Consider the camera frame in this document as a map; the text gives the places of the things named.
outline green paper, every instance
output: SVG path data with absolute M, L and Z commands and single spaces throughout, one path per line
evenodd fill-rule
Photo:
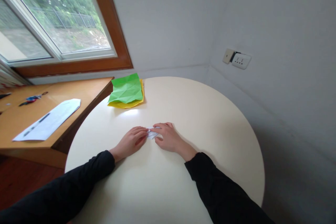
M 137 73 L 111 80 L 113 92 L 110 95 L 110 102 L 129 103 L 134 100 L 142 100 L 141 83 Z

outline window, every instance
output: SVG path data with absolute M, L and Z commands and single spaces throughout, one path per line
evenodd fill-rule
M 132 68 L 113 0 L 0 0 L 0 39 L 24 77 Z

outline fence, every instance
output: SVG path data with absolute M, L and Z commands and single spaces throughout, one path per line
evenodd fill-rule
M 54 28 L 96 27 L 93 17 L 81 13 L 60 12 L 54 9 L 29 8 L 42 24 Z M 0 28 L 23 28 L 23 23 L 14 15 L 6 4 L 0 3 Z

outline power socket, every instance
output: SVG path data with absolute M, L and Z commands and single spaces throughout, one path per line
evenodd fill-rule
M 234 50 L 226 49 L 223 62 L 229 64 L 234 53 L 235 53 Z
M 232 65 L 241 69 L 246 69 L 251 61 L 251 56 L 246 54 L 236 53 L 232 60 Z

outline wooden floor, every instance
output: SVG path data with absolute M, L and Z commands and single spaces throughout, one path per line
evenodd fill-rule
M 0 156 L 0 210 L 64 174 L 64 169 Z

